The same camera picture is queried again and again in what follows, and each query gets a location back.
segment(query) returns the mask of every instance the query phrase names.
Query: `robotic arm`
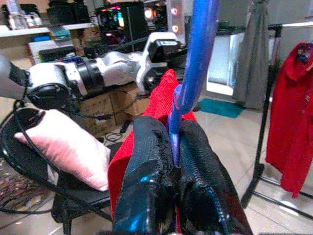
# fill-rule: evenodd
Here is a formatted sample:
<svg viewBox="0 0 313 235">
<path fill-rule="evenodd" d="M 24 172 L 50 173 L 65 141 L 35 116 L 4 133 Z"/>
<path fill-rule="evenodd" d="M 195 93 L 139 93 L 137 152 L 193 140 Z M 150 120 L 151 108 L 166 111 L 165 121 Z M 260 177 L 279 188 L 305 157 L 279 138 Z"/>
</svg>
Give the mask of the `robotic arm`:
<svg viewBox="0 0 313 235">
<path fill-rule="evenodd" d="M 166 58 L 177 51 L 174 33 L 152 33 L 143 52 L 112 51 L 82 64 L 40 63 L 21 70 L 0 55 L 0 96 L 27 100 L 42 109 L 62 108 L 69 98 L 82 99 L 106 87 L 135 81 L 142 92 L 158 85 Z"/>
</svg>

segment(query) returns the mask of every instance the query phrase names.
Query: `red shirt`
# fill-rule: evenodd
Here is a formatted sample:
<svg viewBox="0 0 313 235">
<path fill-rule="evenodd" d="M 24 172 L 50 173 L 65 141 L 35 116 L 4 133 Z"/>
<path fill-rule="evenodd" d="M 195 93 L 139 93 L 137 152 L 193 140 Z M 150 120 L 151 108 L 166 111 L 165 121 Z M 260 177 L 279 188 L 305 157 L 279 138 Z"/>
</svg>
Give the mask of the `red shirt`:
<svg viewBox="0 0 313 235">
<path fill-rule="evenodd" d="M 143 113 L 144 116 L 152 116 L 166 125 L 167 117 L 172 111 L 174 89 L 178 85 L 174 70 L 168 70 L 163 76 L 162 81 L 156 87 L 150 99 L 148 108 Z M 196 121 L 192 112 L 183 116 L 183 119 Z M 113 160 L 110 163 L 108 171 L 109 190 L 111 198 L 111 213 L 114 218 L 117 200 L 121 193 L 122 183 L 126 167 L 134 149 L 134 134 L 131 132 L 125 142 L 122 144 Z"/>
<path fill-rule="evenodd" d="M 313 159 L 313 56 L 305 65 L 298 44 L 283 64 L 274 91 L 266 161 L 282 174 L 281 186 L 296 198 Z"/>
</svg>

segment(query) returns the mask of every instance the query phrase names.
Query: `clothing rack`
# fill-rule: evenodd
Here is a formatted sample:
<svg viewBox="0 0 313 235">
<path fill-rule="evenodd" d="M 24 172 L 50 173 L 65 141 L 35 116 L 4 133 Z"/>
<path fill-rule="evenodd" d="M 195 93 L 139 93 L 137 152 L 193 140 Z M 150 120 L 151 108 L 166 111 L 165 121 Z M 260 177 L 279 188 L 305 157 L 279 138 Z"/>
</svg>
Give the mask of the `clothing rack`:
<svg viewBox="0 0 313 235">
<path fill-rule="evenodd" d="M 279 43 L 281 39 L 281 33 L 283 28 L 290 28 L 290 27 L 312 27 L 313 22 L 305 22 L 305 23 L 291 23 L 291 24 L 272 24 L 268 27 L 269 30 L 274 30 L 275 31 L 275 43 L 274 43 L 274 49 L 273 49 L 273 55 L 271 58 L 271 63 L 269 66 L 268 70 L 268 83 L 267 83 L 267 90 L 266 90 L 266 99 L 263 105 L 263 116 L 262 116 L 262 123 L 261 123 L 261 128 L 260 128 L 260 135 L 259 135 L 259 140 L 258 140 L 258 148 L 257 148 L 257 153 L 256 153 L 256 158 L 255 158 L 255 164 L 254 164 L 254 171 L 253 171 L 253 178 L 252 181 L 250 182 L 250 185 L 248 189 L 246 190 L 244 196 L 241 199 L 241 203 L 244 208 L 246 208 L 251 200 L 252 195 L 255 195 L 259 198 L 262 198 L 268 202 L 271 202 L 273 204 L 279 205 L 281 207 L 287 208 L 289 210 L 292 210 L 307 219 L 313 220 L 313 216 L 310 214 L 307 214 L 303 211 L 300 211 L 298 209 L 295 209 L 293 207 L 290 207 L 276 199 L 273 199 L 269 196 L 266 196 L 262 193 L 256 192 L 255 189 L 259 183 L 259 181 L 263 181 L 265 183 L 269 183 L 274 186 L 280 187 L 280 183 L 274 180 L 271 180 L 269 178 L 266 178 L 262 176 L 262 173 L 264 171 L 264 164 L 260 163 L 260 158 L 261 158 L 261 152 L 262 152 L 262 146 L 263 146 L 263 137 L 265 133 L 265 126 L 266 126 L 266 121 L 267 121 L 267 116 L 268 116 L 268 108 L 269 108 L 269 99 L 270 99 L 270 94 L 271 90 L 274 84 L 275 77 L 277 75 L 276 72 L 276 65 L 277 65 L 277 54 L 278 54 L 278 48 L 279 48 Z M 305 196 L 307 198 L 313 199 L 313 195 L 307 194 L 305 192 L 300 192 L 300 195 Z"/>
</svg>

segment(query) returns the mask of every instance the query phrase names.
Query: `teal mat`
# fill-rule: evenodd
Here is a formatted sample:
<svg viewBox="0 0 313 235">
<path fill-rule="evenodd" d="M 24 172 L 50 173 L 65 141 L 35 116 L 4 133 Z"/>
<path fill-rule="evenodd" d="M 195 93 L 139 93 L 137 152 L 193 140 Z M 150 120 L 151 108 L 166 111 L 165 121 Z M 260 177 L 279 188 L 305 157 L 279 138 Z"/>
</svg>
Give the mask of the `teal mat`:
<svg viewBox="0 0 313 235">
<path fill-rule="evenodd" d="M 237 118 L 245 109 L 238 104 L 218 101 L 213 99 L 203 99 L 200 101 L 201 111 L 217 114 L 229 118 Z"/>
</svg>

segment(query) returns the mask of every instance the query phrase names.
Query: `white floor tile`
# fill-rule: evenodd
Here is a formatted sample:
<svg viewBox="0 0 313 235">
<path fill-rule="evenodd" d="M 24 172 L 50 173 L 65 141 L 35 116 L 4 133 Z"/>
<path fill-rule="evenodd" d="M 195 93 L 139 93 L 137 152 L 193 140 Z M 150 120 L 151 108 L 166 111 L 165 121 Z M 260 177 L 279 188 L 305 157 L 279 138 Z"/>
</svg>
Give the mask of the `white floor tile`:
<svg viewBox="0 0 313 235">
<path fill-rule="evenodd" d="M 294 233 L 312 234 L 313 222 L 311 220 L 300 215 L 292 214 L 291 212 L 286 211 L 286 209 L 282 209 L 280 206 L 269 203 L 261 198 L 253 196 L 248 208 L 264 215 Z"/>
<path fill-rule="evenodd" d="M 302 188 L 303 192 L 313 195 L 313 164 L 311 165 L 309 174 Z"/>
<path fill-rule="evenodd" d="M 233 183 L 237 184 L 253 164 L 255 147 L 235 142 L 223 136 L 207 135 L 213 151 L 226 167 Z"/>
<path fill-rule="evenodd" d="M 111 222 L 95 215 L 94 213 L 90 213 L 72 221 L 71 235 L 95 235 L 101 230 L 111 231 Z M 63 227 L 50 235 L 63 235 Z"/>
<path fill-rule="evenodd" d="M 40 210 L 48 210 L 52 207 L 53 200 L 45 204 Z M 0 230 L 3 235 L 48 235 L 56 231 L 62 225 L 57 224 L 50 213 L 29 215 L 18 222 Z"/>
<path fill-rule="evenodd" d="M 209 126 L 209 124 L 213 122 L 215 119 L 220 117 L 219 115 L 209 114 L 209 113 L 202 112 L 202 111 L 194 112 L 194 114 L 196 116 L 197 122 L 203 129 Z"/>
<path fill-rule="evenodd" d="M 265 160 L 265 157 L 266 157 L 266 150 L 262 152 L 261 159 L 260 159 L 260 163 L 264 164 L 265 166 L 264 171 L 263 171 L 263 176 L 280 182 L 280 179 L 282 178 L 282 173 L 280 173 L 271 164 L 267 163 Z"/>
<path fill-rule="evenodd" d="M 244 193 L 246 192 L 247 188 L 249 187 L 251 180 L 253 178 L 253 170 L 254 165 L 251 165 L 248 172 L 241 178 L 241 180 L 235 184 L 236 191 L 238 193 L 239 199 L 242 199 Z"/>
<path fill-rule="evenodd" d="M 265 194 L 271 198 L 274 198 L 278 201 L 292 205 L 303 212 L 313 215 L 312 200 L 308 197 L 299 195 L 298 198 L 293 199 L 291 192 L 287 192 L 279 186 L 274 186 L 263 181 L 259 182 L 256 191 Z"/>
<path fill-rule="evenodd" d="M 235 119 L 219 116 L 205 130 L 237 142 L 257 147 L 261 119 L 261 113 L 244 110 Z"/>
<path fill-rule="evenodd" d="M 19 220 L 26 218 L 26 214 L 8 214 L 8 213 L 3 213 L 0 212 L 0 232 L 1 229 L 12 224 L 16 223 Z"/>
<path fill-rule="evenodd" d="M 246 216 L 248 218 L 250 227 L 253 234 L 258 235 L 260 233 L 273 233 L 273 234 L 290 234 L 291 232 L 279 225 L 278 223 L 266 218 L 258 211 L 254 211 L 250 208 L 245 209 Z"/>
</svg>

